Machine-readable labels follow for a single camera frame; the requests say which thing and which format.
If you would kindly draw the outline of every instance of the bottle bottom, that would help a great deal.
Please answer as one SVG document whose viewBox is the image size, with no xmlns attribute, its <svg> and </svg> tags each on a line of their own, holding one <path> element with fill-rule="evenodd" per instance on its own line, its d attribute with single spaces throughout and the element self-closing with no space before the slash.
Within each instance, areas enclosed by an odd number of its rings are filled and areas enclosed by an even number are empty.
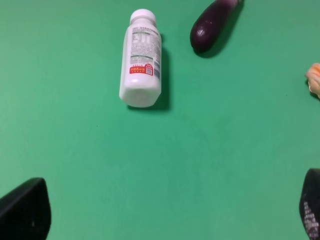
<svg viewBox="0 0 320 240">
<path fill-rule="evenodd" d="M 121 99 L 131 107 L 147 108 L 157 101 L 159 94 L 152 89 L 131 88 L 127 89 Z"/>
</svg>

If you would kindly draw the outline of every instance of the eggplant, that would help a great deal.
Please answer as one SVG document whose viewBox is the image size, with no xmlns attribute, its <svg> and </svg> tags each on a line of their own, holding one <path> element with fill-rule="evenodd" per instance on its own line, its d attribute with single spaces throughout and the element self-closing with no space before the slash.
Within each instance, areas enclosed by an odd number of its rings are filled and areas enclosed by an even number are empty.
<svg viewBox="0 0 320 240">
<path fill-rule="evenodd" d="M 230 15 L 242 0 L 216 0 L 194 23 L 190 43 L 196 53 L 208 51 L 219 38 Z"/>
</svg>

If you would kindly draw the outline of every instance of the white plastic bottle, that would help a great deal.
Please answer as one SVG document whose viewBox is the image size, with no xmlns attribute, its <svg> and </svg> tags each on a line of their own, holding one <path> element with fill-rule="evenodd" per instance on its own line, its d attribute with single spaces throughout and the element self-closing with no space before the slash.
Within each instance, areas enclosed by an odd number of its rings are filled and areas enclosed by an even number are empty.
<svg viewBox="0 0 320 240">
<path fill-rule="evenodd" d="M 161 93 L 161 36 L 155 15 L 136 10 L 123 44 L 120 98 L 129 106 L 146 108 Z"/>
</svg>

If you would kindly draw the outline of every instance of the green background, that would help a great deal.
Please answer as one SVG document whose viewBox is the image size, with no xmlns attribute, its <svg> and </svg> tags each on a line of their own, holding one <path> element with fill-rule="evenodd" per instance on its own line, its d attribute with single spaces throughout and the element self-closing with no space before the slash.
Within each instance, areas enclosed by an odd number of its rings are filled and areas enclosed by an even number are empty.
<svg viewBox="0 0 320 240">
<path fill-rule="evenodd" d="M 245 0 L 213 57 L 191 27 L 211 0 L 0 0 L 0 195 L 47 181 L 48 240 L 307 240 L 319 166 L 319 0 Z M 119 99 L 131 13 L 163 35 L 160 102 Z"/>
</svg>

